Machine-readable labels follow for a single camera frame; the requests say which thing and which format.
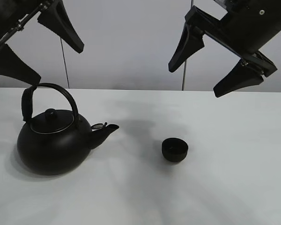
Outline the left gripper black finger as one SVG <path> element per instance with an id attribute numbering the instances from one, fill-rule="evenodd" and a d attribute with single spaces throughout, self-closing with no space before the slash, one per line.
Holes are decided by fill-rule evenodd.
<path id="1" fill-rule="evenodd" d="M 41 76 L 24 63 L 7 45 L 0 49 L 0 75 L 25 83 L 39 83 Z"/>
<path id="2" fill-rule="evenodd" d="M 58 35 L 77 53 L 82 53 L 84 43 L 75 31 L 62 0 L 46 0 L 37 21 Z"/>

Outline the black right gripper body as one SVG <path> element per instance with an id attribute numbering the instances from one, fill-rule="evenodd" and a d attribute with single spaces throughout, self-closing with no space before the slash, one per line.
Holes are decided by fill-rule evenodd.
<path id="1" fill-rule="evenodd" d="M 218 0 L 226 15 L 218 20 L 197 6 L 185 15 L 194 26 L 249 64 L 265 77 L 277 68 L 260 48 L 281 31 L 281 0 Z"/>

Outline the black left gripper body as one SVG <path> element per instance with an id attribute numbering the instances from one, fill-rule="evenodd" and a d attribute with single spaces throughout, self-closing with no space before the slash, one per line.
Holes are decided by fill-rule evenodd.
<path id="1" fill-rule="evenodd" d="M 0 0 L 0 49 L 35 14 L 43 16 L 57 3 L 57 0 Z"/>

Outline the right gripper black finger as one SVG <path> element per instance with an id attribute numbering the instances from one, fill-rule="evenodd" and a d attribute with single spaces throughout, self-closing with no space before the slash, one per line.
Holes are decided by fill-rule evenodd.
<path id="1" fill-rule="evenodd" d="M 184 24 L 178 46 L 168 63 L 170 72 L 175 72 L 190 56 L 204 47 L 202 32 L 197 27 Z"/>
<path id="2" fill-rule="evenodd" d="M 253 64 L 240 60 L 234 68 L 213 88 L 217 98 L 222 97 L 230 92 L 260 85 L 264 79 L 261 70 Z"/>

